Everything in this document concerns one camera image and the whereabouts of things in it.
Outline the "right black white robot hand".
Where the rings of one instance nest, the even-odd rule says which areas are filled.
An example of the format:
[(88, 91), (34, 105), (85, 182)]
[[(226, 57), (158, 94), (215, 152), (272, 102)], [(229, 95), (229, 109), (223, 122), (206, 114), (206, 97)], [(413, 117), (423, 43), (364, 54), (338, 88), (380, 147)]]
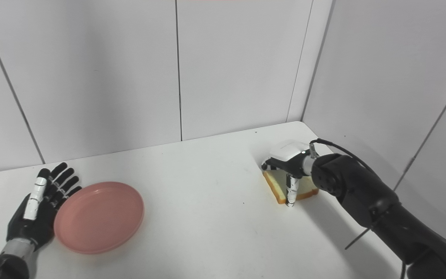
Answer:
[(278, 204), (295, 202), (318, 193), (312, 182), (312, 165), (318, 157), (313, 144), (287, 140), (271, 148), (261, 164), (262, 174)]

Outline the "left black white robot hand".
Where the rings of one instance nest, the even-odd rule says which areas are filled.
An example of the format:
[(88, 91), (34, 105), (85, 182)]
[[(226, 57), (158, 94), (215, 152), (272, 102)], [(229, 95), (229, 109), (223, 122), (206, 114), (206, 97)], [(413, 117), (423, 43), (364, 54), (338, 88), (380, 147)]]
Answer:
[(8, 224), (6, 241), (15, 239), (30, 242), (36, 252), (54, 233), (54, 222), (62, 205), (81, 186), (75, 170), (62, 162), (54, 169), (43, 168), (37, 174), (30, 194), (25, 196)]

